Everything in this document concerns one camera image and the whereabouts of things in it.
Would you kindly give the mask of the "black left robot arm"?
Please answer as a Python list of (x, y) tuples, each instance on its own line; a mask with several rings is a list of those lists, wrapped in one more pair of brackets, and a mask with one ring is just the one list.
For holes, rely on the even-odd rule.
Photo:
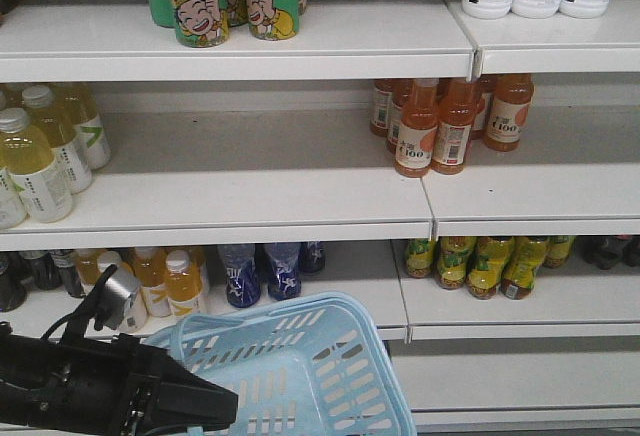
[(53, 343), (1, 329), (1, 420), (88, 435), (215, 431), (238, 396), (182, 367), (166, 350), (121, 334)]

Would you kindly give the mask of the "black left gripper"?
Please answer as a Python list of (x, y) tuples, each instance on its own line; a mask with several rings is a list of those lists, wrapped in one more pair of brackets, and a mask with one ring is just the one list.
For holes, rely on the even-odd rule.
[(120, 335), (110, 342), (38, 339), (34, 426), (87, 435), (165, 435), (229, 428), (238, 395), (163, 349)]

